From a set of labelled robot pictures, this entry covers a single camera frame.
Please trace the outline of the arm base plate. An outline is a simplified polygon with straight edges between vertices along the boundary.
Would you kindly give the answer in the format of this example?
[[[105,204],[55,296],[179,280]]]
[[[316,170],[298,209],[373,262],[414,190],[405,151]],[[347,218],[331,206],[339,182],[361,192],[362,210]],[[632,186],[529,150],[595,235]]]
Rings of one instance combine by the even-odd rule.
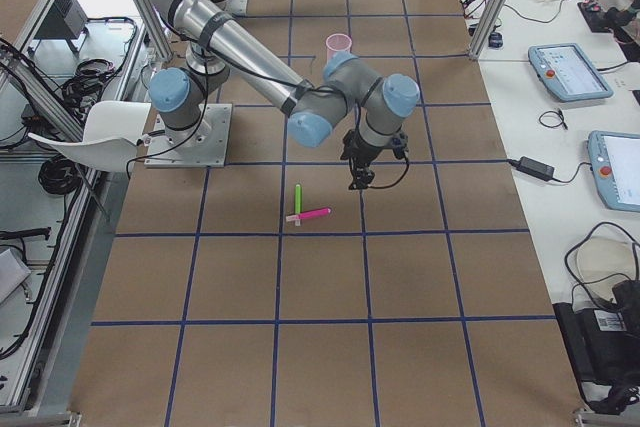
[[[149,168],[199,168],[225,165],[232,104],[201,103],[204,113],[200,124],[184,131],[165,126],[160,114],[156,115],[156,130],[164,133],[151,138],[144,164]]]

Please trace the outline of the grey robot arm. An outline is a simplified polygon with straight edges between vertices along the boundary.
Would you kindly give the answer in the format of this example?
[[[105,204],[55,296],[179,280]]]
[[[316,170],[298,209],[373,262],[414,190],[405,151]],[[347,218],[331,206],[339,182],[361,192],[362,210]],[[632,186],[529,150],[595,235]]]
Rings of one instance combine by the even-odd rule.
[[[356,125],[345,134],[341,155],[352,176],[350,189],[372,186],[371,164],[382,151],[389,149],[397,159],[408,159],[402,124],[420,96],[412,78],[384,77],[356,55],[339,52],[324,67],[323,85],[316,87],[234,20],[221,6],[226,0],[150,1],[162,21],[189,41],[196,61],[222,61],[278,107],[299,144],[319,146],[355,111]]]

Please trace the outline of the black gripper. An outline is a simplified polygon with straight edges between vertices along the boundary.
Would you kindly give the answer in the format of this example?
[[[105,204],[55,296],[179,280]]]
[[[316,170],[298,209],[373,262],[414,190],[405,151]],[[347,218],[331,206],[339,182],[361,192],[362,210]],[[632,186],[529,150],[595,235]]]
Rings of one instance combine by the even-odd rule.
[[[368,188],[375,178],[375,173],[368,168],[380,154],[380,148],[367,143],[357,129],[350,129],[344,135],[341,160],[349,163],[351,182],[349,190],[361,191]]]

